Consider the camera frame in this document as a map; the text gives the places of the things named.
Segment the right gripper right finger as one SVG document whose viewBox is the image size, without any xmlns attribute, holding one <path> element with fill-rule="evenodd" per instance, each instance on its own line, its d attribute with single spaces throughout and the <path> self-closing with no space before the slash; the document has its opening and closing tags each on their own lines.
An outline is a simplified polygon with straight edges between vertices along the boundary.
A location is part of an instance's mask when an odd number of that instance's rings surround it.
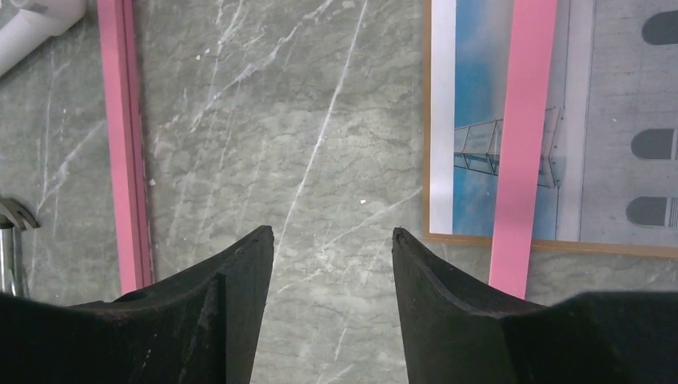
<svg viewBox="0 0 678 384">
<path fill-rule="evenodd" d="M 584 292 L 542 306 L 499 291 L 393 231 L 411 383 L 674 383 L 677 295 Z"/>
</svg>

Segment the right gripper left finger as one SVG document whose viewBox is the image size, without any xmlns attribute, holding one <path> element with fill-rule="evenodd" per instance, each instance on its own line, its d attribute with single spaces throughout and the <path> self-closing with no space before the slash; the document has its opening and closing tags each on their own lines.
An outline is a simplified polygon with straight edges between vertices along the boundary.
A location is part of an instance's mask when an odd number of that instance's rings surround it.
<svg viewBox="0 0 678 384">
<path fill-rule="evenodd" d="M 247 383 L 272 274 L 259 226 L 190 268 L 112 302 L 1 296 L 4 383 Z"/>
</svg>

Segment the pink photo frame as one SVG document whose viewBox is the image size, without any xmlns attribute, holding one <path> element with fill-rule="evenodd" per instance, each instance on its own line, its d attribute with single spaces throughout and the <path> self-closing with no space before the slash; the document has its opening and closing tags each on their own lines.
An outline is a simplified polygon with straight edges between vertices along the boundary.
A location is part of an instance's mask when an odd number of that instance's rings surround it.
<svg viewBox="0 0 678 384">
<path fill-rule="evenodd" d="M 489 282 L 518 298 L 532 247 L 556 12 L 554 1 L 517 1 L 512 11 Z M 128 293 L 154 279 L 132 2 L 98 2 L 98 25 L 120 283 Z"/>
</svg>

